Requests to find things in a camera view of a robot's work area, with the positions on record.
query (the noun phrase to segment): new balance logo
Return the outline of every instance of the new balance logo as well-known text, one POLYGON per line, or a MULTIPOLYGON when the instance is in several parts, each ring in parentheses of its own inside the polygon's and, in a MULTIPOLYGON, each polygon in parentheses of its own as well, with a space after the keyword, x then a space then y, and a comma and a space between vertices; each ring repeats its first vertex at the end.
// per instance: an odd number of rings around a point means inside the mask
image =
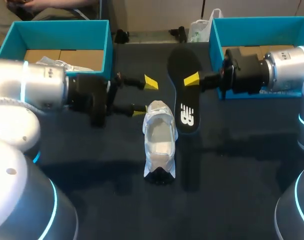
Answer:
POLYGON ((194 125, 194 109, 187 107, 181 103, 181 121, 185 125, 194 125))

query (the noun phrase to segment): open box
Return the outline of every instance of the open box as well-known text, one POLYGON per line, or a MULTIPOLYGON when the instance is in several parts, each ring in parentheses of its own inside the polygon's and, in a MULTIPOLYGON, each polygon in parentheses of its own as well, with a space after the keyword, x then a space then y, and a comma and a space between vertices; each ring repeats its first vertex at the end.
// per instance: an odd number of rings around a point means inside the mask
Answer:
MULTIPOLYGON (((209 51, 213 71, 222 67, 225 50, 240 47, 243 55, 257 54, 259 59, 270 51, 304 46, 304 16, 216 18, 212 22, 209 51)), ((226 93, 227 99, 300 97, 299 90, 260 94, 226 93)))
MULTIPOLYGON (((36 63, 43 56, 89 68, 110 79, 113 43, 107 20, 17 21, 0 49, 0 59, 36 63)), ((76 71, 67 72, 74 76, 76 71)))

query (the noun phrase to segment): white plastic bag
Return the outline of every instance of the white plastic bag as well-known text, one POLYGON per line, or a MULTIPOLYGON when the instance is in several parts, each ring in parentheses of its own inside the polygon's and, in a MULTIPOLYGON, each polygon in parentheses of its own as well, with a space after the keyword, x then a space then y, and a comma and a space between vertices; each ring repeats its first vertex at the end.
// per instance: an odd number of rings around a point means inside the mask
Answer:
POLYGON ((223 13, 220 9, 216 8, 212 11, 209 20, 197 20, 191 23, 190 30, 188 32, 188 42, 208 42, 210 39, 211 26, 213 18, 222 18, 223 13))

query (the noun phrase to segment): beige pants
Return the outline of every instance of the beige pants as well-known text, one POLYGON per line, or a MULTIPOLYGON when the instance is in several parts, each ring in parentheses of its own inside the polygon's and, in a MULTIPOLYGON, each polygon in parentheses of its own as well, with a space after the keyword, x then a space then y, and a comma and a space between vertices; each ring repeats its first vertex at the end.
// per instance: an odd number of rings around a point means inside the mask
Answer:
MULTIPOLYGON (((45 21, 45 20, 77 20, 83 19, 73 11, 65 9, 47 8, 44 11, 37 14, 33 21, 45 21)), ((11 25, 15 21, 21 21, 12 11, 7 8, 4 0, 0 0, 0 32, 7 34, 11 25)))

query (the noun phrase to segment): black insole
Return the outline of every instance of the black insole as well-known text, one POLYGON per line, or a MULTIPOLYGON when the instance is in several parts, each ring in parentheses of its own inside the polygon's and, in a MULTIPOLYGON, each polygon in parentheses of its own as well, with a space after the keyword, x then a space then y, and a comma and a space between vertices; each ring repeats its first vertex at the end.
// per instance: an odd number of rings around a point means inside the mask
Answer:
POLYGON ((188 48, 175 48, 167 62, 167 71, 176 89, 175 123, 181 134, 197 131, 200 124, 200 86, 184 86, 184 79, 201 71, 197 56, 188 48))

